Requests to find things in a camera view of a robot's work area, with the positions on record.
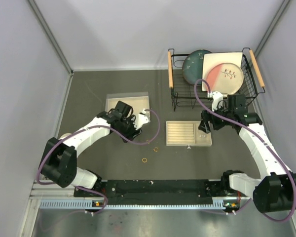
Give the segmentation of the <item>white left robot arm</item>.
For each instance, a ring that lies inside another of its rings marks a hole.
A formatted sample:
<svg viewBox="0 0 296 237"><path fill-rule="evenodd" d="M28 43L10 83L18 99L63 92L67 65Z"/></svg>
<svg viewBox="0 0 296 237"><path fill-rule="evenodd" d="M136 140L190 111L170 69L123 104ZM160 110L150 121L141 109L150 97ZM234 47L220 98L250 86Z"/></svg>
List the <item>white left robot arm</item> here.
<svg viewBox="0 0 296 237"><path fill-rule="evenodd" d="M77 158L96 141L112 132L127 143L141 134L142 126L149 123L146 110L133 114L132 106L118 101L113 109L97 114L87 125L62 139L55 137L46 143L38 173L61 188L80 186L92 196L102 190L100 177L77 166Z"/></svg>

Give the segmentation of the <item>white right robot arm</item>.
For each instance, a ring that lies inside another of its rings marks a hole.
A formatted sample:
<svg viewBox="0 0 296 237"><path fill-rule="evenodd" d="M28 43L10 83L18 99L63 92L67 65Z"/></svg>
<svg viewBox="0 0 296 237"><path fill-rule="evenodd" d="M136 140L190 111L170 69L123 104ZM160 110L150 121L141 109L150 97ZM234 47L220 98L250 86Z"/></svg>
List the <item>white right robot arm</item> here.
<svg viewBox="0 0 296 237"><path fill-rule="evenodd" d="M261 213L295 210L296 173L279 158L259 115L248 111L246 97L229 95L227 107L223 105L220 92L211 92L210 97L212 107L202 111L199 130L210 133L230 125L249 149L260 174L256 179L243 171L225 171L221 177L221 191L228 196L236 191L245 194Z"/></svg>

